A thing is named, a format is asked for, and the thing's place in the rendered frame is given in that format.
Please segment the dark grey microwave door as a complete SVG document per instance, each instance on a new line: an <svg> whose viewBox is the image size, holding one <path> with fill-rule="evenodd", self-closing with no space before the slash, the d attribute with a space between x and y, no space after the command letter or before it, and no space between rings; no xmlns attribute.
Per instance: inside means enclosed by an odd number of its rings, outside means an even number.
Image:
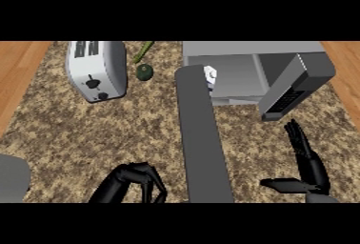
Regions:
<svg viewBox="0 0 360 244"><path fill-rule="evenodd" d="M204 67L176 71L179 118L192 203L232 203L226 158L216 123Z"/></svg>

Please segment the dark green avocado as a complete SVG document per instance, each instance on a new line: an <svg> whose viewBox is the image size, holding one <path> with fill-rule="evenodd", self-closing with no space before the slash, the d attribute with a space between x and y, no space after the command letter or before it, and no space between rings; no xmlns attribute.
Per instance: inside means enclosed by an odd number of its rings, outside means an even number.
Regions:
<svg viewBox="0 0 360 244"><path fill-rule="evenodd" d="M136 68L136 77L140 81L148 81L154 76L154 68L148 64L142 64Z"/></svg>

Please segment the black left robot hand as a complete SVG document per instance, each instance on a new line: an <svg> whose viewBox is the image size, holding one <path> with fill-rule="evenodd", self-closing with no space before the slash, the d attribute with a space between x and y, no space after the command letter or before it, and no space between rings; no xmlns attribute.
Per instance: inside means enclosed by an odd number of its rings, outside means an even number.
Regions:
<svg viewBox="0 0 360 244"><path fill-rule="evenodd" d="M121 203L132 184L140 185L143 203L165 202L165 184L148 162L121 164L106 176L89 202Z"/></svg>

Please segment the silver toaster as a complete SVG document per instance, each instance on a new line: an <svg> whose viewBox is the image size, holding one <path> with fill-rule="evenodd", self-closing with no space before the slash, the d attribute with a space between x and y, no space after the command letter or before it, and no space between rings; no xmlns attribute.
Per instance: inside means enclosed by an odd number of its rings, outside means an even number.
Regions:
<svg viewBox="0 0 360 244"><path fill-rule="evenodd" d="M127 93L127 50L121 41L71 41L65 68L70 81L89 103Z"/></svg>

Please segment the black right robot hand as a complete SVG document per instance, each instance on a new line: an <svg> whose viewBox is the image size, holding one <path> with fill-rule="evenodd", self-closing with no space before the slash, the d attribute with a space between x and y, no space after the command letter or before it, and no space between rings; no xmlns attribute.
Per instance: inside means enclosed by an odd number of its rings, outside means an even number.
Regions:
<svg viewBox="0 0 360 244"><path fill-rule="evenodd" d="M294 149L301 178L266 178L260 180L260 185L272 188L279 193L314 193L328 195L331 191L328 171L295 120L291 120L285 124L285 131Z"/></svg>

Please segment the grey rounded appliance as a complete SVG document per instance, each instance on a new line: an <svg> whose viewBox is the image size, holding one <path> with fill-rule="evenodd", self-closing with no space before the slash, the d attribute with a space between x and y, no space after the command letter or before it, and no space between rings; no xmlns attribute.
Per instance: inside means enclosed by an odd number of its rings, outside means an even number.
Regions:
<svg viewBox="0 0 360 244"><path fill-rule="evenodd" d="M21 203L30 189L31 171L27 161L0 153L0 203Z"/></svg>

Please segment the green cucumber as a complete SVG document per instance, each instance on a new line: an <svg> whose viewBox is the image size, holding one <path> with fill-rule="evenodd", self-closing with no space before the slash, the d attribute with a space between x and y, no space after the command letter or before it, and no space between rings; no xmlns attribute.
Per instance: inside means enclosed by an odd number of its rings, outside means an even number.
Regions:
<svg viewBox="0 0 360 244"><path fill-rule="evenodd" d="M142 57L145 55L145 53L149 51L149 49L152 48L155 44L155 41L146 41L145 44L142 45L140 51L137 52L137 54L134 55L134 64L139 63L139 61L142 60Z"/></svg>

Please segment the grey microwave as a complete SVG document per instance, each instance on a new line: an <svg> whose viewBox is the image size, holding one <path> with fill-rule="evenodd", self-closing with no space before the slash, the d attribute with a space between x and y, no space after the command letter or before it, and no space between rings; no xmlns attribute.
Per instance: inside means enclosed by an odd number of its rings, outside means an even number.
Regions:
<svg viewBox="0 0 360 244"><path fill-rule="evenodd" d="M195 65L217 70L213 106L254 104L264 121L281 120L337 73L316 41L186 41L183 67Z"/></svg>

